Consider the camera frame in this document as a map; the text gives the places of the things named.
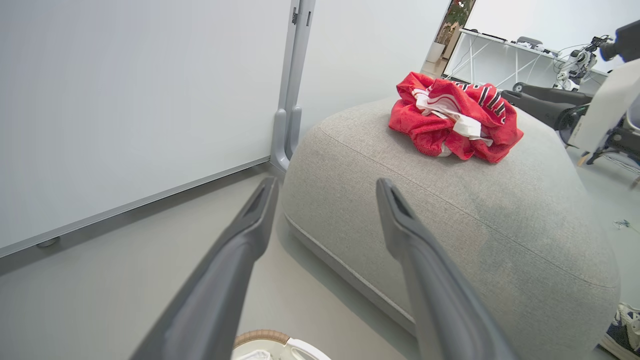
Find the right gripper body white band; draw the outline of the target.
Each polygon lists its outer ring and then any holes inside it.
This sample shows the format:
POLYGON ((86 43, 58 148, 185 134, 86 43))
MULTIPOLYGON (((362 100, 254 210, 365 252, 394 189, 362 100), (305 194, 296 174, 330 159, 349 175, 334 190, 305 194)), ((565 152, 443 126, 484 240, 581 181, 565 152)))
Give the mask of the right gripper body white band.
POLYGON ((567 109, 557 120, 557 131, 568 147, 583 154, 579 166, 600 158, 618 166, 639 164, 640 60, 613 70, 592 99, 567 109))

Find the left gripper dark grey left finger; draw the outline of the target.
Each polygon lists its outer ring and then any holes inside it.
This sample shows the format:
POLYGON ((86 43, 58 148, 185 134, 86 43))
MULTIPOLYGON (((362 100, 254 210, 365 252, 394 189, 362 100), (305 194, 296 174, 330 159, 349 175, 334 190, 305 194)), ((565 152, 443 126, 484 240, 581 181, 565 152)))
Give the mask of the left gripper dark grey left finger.
POLYGON ((131 355, 230 360, 250 277, 274 225, 279 182, 265 177, 131 355))

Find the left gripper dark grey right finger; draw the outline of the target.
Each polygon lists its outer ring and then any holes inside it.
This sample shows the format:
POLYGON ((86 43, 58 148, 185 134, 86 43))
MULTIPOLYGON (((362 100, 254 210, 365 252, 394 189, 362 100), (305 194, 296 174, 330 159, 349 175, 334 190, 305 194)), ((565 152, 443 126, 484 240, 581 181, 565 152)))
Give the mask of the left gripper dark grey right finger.
POLYGON ((400 189, 378 178, 375 195, 386 248, 398 261, 424 360, 516 360, 494 317, 400 189))

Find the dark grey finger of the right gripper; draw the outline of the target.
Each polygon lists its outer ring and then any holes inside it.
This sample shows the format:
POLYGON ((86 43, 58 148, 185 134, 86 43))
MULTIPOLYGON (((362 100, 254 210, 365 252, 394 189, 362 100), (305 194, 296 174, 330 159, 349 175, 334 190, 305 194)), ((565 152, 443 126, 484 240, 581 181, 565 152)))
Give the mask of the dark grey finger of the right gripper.
POLYGON ((571 105, 585 105, 592 101, 594 96, 578 91, 569 91, 561 88, 543 88, 523 82, 517 82, 512 91, 529 95, 537 100, 551 103, 564 103, 571 105))
POLYGON ((501 91, 501 96, 510 104, 530 114, 556 132, 574 129, 589 107, 589 103, 572 105, 543 101, 525 93, 507 89, 501 91))

